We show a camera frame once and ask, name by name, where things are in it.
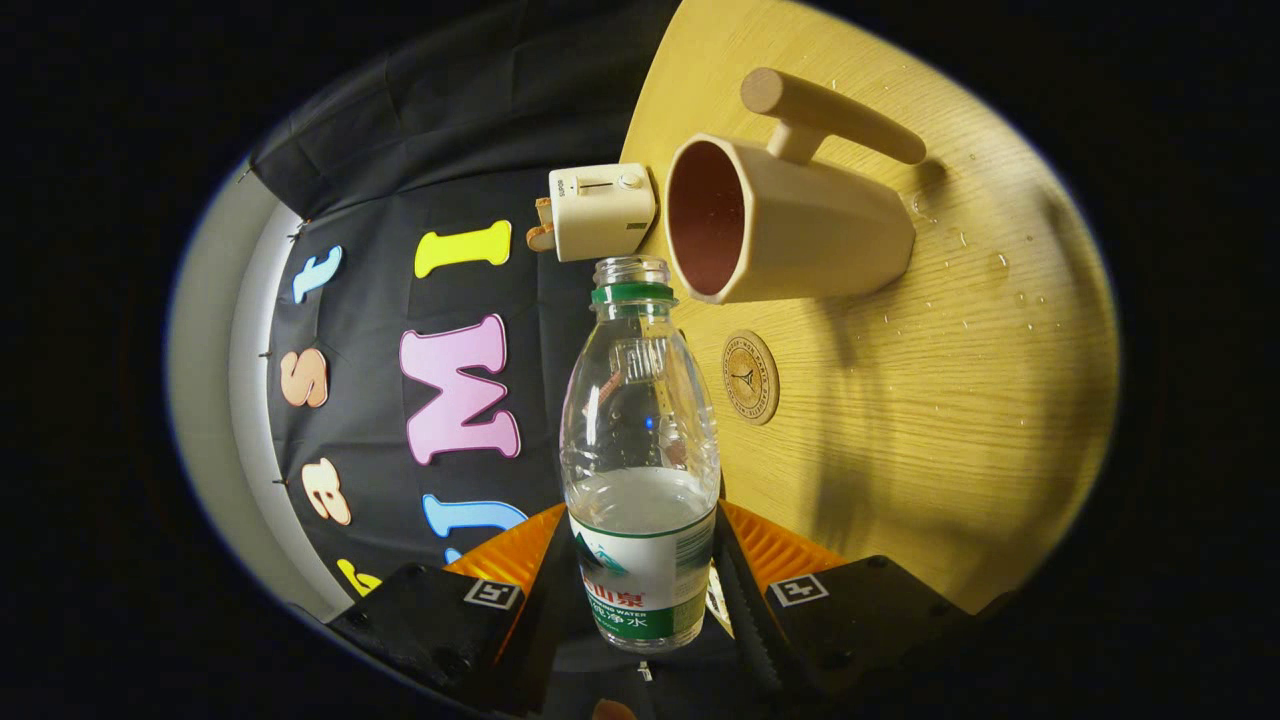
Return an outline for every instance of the brown toy item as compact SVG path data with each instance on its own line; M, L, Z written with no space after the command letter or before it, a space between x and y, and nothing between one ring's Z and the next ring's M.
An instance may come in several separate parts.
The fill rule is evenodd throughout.
M534 201L534 208L538 209L538 220L541 225L529 228L525 233L525 245L529 246L534 252L547 252L556 247L556 225L552 224L552 199L539 197Z

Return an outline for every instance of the green bottle cap ring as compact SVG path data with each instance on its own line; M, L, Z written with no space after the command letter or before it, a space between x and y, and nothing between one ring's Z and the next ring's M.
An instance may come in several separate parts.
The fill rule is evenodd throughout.
M603 305L605 302L626 302L628 300L654 300L658 302L672 301L676 293L662 283L618 283L598 287L591 291L591 302Z

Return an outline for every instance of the bottle label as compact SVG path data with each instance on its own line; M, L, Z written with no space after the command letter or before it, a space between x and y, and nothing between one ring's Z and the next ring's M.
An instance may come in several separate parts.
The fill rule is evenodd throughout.
M684 528L628 536L568 518L595 620L614 635L650 641L703 616L716 511Z

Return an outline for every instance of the wooden table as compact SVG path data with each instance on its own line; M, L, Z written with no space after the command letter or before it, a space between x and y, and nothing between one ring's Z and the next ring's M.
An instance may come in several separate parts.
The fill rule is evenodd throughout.
M649 70L622 161L659 190L705 131L763 145L776 120L739 99L772 67L901 122L929 147L902 165L840 138L818 159L895 188L916 240L867 297L675 309L712 391L728 500L849 560L886 553L977 611L1068 530L1107 450L1116 313L1080 213L1048 164L982 101L867 32L776 0L685 0ZM668 258L662 210L640 251ZM769 345L777 415L728 405L721 350Z

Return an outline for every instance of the cork coaster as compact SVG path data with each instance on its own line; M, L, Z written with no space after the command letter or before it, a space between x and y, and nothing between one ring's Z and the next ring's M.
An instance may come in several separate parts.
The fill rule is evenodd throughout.
M721 374L730 405L748 423L763 425L778 409L778 366L769 346L751 331L735 331L724 341Z

